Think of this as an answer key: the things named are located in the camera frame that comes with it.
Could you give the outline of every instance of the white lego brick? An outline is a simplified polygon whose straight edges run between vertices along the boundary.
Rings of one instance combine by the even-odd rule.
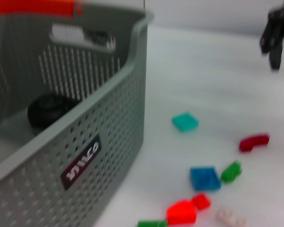
[[[228,227],[250,227],[245,218],[237,216],[231,209],[220,209],[217,218]]]

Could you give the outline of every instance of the blue lego brick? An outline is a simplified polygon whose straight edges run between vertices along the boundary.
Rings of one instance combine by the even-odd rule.
[[[199,121],[189,113],[183,113],[173,117],[172,122],[182,132],[195,129],[199,126]]]
[[[190,179],[196,191],[216,191],[221,188],[214,167],[191,168]]]

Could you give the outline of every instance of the green lego brick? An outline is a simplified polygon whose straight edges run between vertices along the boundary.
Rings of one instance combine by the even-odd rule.
[[[167,227],[167,222],[165,220],[139,221],[138,227]]]
[[[223,171],[221,181],[224,183],[231,183],[237,178],[237,176],[241,175],[241,173],[241,163],[235,161]]]

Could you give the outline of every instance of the black object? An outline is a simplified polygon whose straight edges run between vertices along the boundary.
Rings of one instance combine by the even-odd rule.
[[[279,70],[284,38],[284,6],[268,14],[268,23],[260,39],[263,54],[269,53],[270,67]]]
[[[112,35],[107,32],[102,31],[89,31],[83,30],[84,38],[90,40],[93,44],[106,47],[107,43],[110,43],[112,40]]]
[[[53,93],[36,99],[27,110],[27,117],[32,127],[46,129],[56,120],[71,110],[79,101]]]

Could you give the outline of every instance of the red lego brick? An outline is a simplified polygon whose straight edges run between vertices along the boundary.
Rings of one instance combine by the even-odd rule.
[[[197,207],[198,210],[205,210],[211,205],[211,202],[209,198],[206,197],[205,193],[194,196],[192,203],[195,205],[195,207]]]
[[[259,134],[241,140],[239,149],[241,152],[251,152],[254,146],[266,146],[268,142],[268,134]]]
[[[191,201],[179,201],[167,210],[168,225],[195,223],[196,211]]]

